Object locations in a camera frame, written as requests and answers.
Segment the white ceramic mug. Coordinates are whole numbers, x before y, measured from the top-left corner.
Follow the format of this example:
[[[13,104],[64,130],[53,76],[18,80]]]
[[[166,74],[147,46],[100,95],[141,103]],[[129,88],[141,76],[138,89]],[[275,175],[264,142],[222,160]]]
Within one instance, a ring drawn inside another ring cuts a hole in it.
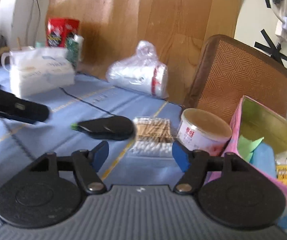
[[[22,47],[21,49],[16,48],[12,49],[9,52],[5,52],[1,55],[1,66],[9,72],[9,68],[7,66],[12,66],[15,63],[15,58],[17,57],[18,53],[21,52],[26,52],[26,51],[31,51],[34,50],[34,47],[32,46],[27,46],[27,47]]]

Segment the white tissue pack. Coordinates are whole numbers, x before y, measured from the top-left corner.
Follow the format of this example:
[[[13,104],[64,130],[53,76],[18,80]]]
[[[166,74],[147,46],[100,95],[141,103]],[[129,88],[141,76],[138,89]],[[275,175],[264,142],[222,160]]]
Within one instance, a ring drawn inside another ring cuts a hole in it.
[[[11,92],[23,99],[75,83],[75,70],[67,60],[68,50],[62,47],[42,47],[4,53],[1,64],[9,58]]]

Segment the yellow small packet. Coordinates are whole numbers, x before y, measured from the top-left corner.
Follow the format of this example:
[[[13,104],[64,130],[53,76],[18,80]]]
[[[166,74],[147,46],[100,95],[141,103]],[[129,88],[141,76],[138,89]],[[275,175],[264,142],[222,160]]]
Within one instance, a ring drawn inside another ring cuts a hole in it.
[[[287,164],[276,165],[276,178],[280,183],[287,186]]]

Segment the gold spoon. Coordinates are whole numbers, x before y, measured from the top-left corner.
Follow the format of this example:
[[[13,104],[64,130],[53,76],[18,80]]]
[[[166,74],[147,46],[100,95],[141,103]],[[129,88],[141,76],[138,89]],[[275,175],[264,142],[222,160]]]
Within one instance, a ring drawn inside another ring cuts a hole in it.
[[[21,47],[21,44],[20,44],[20,38],[19,38],[19,37],[16,38],[16,42],[17,42],[17,45],[18,45],[18,49],[19,49],[19,50],[22,50],[22,47]]]

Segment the white power strip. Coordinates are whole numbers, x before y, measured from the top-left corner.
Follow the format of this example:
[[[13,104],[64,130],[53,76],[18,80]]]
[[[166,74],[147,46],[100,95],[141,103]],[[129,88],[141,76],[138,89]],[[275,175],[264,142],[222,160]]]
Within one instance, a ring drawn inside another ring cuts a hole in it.
[[[287,42],[287,16],[284,17],[284,23],[278,20],[275,35],[279,39],[280,43]]]

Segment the light green box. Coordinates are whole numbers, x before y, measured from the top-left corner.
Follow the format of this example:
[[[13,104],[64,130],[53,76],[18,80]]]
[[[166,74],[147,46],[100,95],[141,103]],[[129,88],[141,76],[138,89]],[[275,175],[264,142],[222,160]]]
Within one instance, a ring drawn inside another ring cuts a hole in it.
[[[46,41],[37,41],[35,43],[35,48],[44,48],[47,46],[47,42]]]

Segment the black glasses case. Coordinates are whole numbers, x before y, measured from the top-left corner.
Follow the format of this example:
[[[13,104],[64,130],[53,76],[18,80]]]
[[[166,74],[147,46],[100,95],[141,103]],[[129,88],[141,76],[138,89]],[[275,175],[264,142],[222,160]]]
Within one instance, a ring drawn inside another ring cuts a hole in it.
[[[133,122],[119,115],[81,121],[72,124],[71,128],[94,139],[116,141],[131,138],[135,131]]]

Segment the plastic bag of paper cups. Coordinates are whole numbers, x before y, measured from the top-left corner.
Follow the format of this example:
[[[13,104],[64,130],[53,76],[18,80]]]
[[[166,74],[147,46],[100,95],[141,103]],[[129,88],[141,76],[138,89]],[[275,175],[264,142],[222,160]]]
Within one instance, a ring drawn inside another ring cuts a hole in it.
[[[160,99],[168,97],[167,66],[159,61],[155,46],[148,41],[140,41],[131,57],[113,63],[105,77],[113,86]]]

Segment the red snack box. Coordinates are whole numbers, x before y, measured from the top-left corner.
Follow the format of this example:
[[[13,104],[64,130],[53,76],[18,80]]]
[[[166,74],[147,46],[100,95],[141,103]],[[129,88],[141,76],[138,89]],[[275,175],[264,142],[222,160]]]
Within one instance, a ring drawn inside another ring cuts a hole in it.
[[[46,28],[46,46],[65,47],[68,38],[74,38],[79,30],[79,20],[72,18],[49,18]]]

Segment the pink metal tin box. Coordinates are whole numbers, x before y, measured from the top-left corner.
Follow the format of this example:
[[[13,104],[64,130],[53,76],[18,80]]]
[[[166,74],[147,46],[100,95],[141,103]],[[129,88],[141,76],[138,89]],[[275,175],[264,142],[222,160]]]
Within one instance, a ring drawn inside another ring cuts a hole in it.
[[[223,97],[207,104],[207,111],[233,130],[225,150],[252,164],[284,193],[286,208],[278,225],[287,233],[287,98]]]

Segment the bag of cotton swabs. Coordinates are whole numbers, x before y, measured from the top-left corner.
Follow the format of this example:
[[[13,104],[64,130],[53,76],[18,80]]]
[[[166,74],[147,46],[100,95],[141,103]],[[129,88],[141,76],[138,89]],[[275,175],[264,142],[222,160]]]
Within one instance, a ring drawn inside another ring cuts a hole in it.
[[[140,117],[133,120],[135,142],[130,150],[132,157],[171,158],[174,136],[171,122],[165,118]]]

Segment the brown woven chair cushion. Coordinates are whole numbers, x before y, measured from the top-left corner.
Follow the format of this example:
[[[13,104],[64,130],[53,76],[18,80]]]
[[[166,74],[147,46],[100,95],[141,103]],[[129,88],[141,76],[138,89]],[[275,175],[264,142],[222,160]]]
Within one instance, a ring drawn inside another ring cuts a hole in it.
[[[202,48],[183,108],[198,108],[230,122],[243,96],[287,119],[287,68],[226,35]]]

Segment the green white tube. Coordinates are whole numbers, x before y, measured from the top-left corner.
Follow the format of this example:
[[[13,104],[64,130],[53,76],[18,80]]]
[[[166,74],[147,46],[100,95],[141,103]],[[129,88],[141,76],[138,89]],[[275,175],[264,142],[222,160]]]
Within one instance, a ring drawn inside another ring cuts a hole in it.
[[[65,41],[66,59],[72,64],[74,70],[76,70],[78,63],[82,61],[83,41],[84,38],[77,34],[67,37]]]

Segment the round food can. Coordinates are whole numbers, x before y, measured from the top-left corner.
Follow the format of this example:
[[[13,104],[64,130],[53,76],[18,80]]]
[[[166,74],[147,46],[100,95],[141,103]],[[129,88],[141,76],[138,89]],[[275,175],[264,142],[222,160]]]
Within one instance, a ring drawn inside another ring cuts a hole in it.
[[[232,129],[218,116],[195,108],[183,110],[177,139],[190,151],[219,156],[231,139]]]

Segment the blue striped tablecloth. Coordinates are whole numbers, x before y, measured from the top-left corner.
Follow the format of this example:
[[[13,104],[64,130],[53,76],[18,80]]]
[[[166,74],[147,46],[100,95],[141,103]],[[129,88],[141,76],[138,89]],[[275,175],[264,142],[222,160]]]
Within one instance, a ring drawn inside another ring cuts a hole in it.
[[[0,187],[31,162],[16,139],[34,157],[46,152],[65,156],[98,144],[71,129],[71,124],[101,118],[105,111],[130,119],[169,119],[172,132],[180,123],[180,106],[111,87],[86,75],[78,75],[73,86],[33,96],[32,100],[48,105],[51,118],[36,125],[0,120]],[[182,175],[176,162],[132,158],[130,148],[129,140],[109,142],[109,157],[99,172],[108,193],[86,198],[79,211],[52,228],[23,230],[0,223],[0,239],[202,238],[199,228],[203,218],[194,200],[172,192]]]

